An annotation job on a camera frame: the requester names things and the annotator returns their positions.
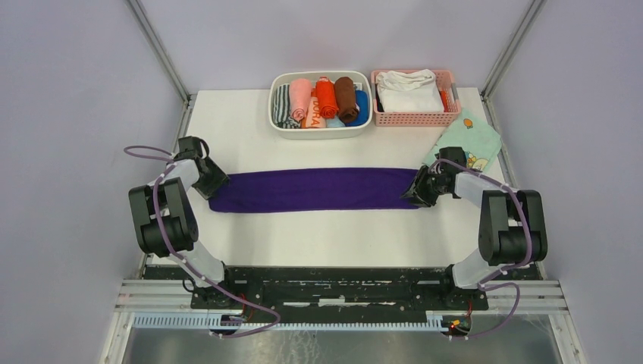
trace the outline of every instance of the folded purple towel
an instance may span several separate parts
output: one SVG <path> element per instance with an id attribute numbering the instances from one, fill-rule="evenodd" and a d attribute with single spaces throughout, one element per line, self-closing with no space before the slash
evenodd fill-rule
<path id="1" fill-rule="evenodd" d="M 209 200 L 216 212 L 417 209 L 400 198 L 417 170 L 314 168 L 230 174 Z"/>

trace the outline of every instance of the rolled orange towel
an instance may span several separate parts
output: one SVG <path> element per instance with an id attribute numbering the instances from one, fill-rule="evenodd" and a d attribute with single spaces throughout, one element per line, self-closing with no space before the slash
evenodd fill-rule
<path id="1" fill-rule="evenodd" d="M 334 118 L 339 108 L 335 100 L 333 83 L 327 77 L 319 77 L 315 90 L 319 100 L 319 114 L 321 117 L 324 119 Z"/>
<path id="2" fill-rule="evenodd" d="M 302 129 L 321 129 L 326 127 L 326 119 L 319 114 L 319 101 L 315 89 L 312 89 L 306 119 L 301 122 Z"/>

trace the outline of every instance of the white plastic basket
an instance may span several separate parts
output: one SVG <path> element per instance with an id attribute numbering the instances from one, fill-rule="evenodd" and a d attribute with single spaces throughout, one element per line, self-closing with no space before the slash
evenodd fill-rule
<path id="1" fill-rule="evenodd" d="M 329 80 L 335 82 L 340 77 L 349 77 L 354 83 L 362 84 L 362 91 L 369 96 L 369 119 L 358 127 L 334 127 L 323 129 L 282 129 L 274 124 L 272 121 L 272 98 L 274 91 L 277 87 L 290 83 L 298 78 L 306 78 L 312 82 L 314 86 L 319 77 L 326 76 Z M 268 97 L 268 122 L 277 131 L 277 133 L 286 139 L 300 139 L 300 140 L 321 140 L 321 139 L 342 139 L 357 137 L 364 132 L 364 129 L 369 127 L 373 119 L 373 98 L 371 94 L 371 87 L 369 86 L 369 79 L 360 72 L 355 71 L 312 71 L 312 72 L 294 72 L 291 74 L 282 74 L 272 81 L 270 87 L 270 97 Z"/>

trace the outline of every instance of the white folded cloth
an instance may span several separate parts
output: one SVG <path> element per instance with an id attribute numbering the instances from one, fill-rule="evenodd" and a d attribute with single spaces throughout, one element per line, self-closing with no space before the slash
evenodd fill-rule
<path id="1" fill-rule="evenodd" d="M 385 112 L 444 112 L 436 80 L 430 70 L 381 72 L 375 78 Z"/>

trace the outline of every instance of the rolled brown towel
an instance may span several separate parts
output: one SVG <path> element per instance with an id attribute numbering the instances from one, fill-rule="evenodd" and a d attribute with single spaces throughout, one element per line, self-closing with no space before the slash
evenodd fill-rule
<path id="1" fill-rule="evenodd" d="M 349 77 L 341 77 L 339 80 L 335 81 L 334 88 L 337 107 L 340 108 L 337 112 L 337 116 L 344 124 L 355 121 L 359 111 L 356 106 L 353 80 Z"/>

